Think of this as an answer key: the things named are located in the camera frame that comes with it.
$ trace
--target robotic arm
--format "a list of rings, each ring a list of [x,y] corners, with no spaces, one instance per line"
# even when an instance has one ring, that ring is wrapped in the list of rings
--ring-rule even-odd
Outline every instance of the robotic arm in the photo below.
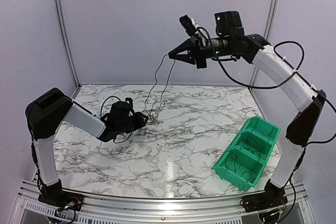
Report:
[[[54,158],[54,135],[64,120],[103,142],[115,140],[119,134],[132,133],[144,127],[148,117],[134,112],[131,98],[118,101],[101,119],[53,88],[28,105],[28,128],[32,136],[32,154],[38,168],[39,201],[58,207],[80,210],[82,195],[63,191]]]
[[[282,202],[288,202],[284,187],[303,160],[308,139],[319,118],[326,95],[323,90],[317,91],[261,35],[245,35],[238,12],[217,13],[215,19],[218,37],[210,38],[206,29],[198,26],[195,20],[187,16],[181,17],[180,22],[190,39],[170,51],[169,57],[196,64],[197,68],[206,68],[206,60],[211,58],[219,61],[226,74],[221,61],[237,61],[243,58],[267,74],[275,83],[281,83],[277,87],[292,101],[298,114],[287,127],[286,147],[275,172],[265,186],[265,191],[244,196],[241,201],[246,212],[280,206]],[[263,222],[275,223],[278,219],[279,213],[270,215],[268,219],[263,218]]]

